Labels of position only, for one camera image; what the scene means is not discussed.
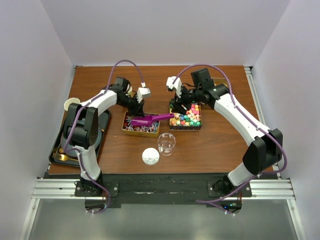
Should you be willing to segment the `purple plastic scoop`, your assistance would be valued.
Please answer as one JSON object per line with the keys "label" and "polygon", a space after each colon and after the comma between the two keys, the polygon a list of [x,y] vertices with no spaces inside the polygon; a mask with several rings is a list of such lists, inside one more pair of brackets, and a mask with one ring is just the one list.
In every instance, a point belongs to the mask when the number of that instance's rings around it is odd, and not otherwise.
{"label": "purple plastic scoop", "polygon": [[158,114],[158,115],[146,115],[144,117],[134,117],[130,123],[133,126],[151,126],[154,122],[168,120],[175,117],[174,113]]}

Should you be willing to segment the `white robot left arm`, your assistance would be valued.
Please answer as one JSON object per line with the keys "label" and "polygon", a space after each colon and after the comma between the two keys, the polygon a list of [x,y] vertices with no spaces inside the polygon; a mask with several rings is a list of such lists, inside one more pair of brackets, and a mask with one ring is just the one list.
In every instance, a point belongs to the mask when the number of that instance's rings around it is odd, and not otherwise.
{"label": "white robot left arm", "polygon": [[104,87],[100,92],[83,102],[66,101],[68,104],[64,122],[63,146],[65,153],[75,151],[80,166],[80,189],[92,196],[107,194],[103,184],[103,174],[98,165],[95,143],[98,139],[99,116],[108,108],[119,105],[127,108],[135,117],[144,117],[144,98],[151,92],[144,81],[131,96],[131,82],[117,77],[114,84]]}

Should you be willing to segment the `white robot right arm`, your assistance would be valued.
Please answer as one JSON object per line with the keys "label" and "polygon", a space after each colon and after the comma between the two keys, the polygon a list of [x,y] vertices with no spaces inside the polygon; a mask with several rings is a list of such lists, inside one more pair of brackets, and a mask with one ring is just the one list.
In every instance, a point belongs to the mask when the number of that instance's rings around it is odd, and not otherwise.
{"label": "white robot right arm", "polygon": [[231,87],[214,82],[207,68],[192,72],[191,78],[193,84],[186,88],[179,77],[168,77],[166,88],[175,93],[172,111],[186,114],[192,103],[208,105],[228,120],[248,146],[242,163],[213,185],[217,191],[233,197],[243,183],[281,160],[283,134],[258,121],[236,100]]}

